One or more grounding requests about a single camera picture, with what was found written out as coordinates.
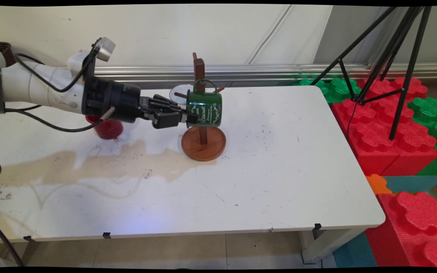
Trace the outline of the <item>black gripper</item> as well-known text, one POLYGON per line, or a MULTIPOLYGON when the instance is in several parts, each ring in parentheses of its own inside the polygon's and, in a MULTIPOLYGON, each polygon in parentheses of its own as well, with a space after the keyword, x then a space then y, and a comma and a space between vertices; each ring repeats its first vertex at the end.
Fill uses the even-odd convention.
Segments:
POLYGON ((177 127, 180 123, 197 124, 199 116, 187 113, 177 103, 155 94, 152 98, 141 96, 138 86, 91 77, 85 81, 82 111, 87 116, 102 116, 114 107, 109 119, 133 123, 137 118, 151 121, 153 128, 177 127))

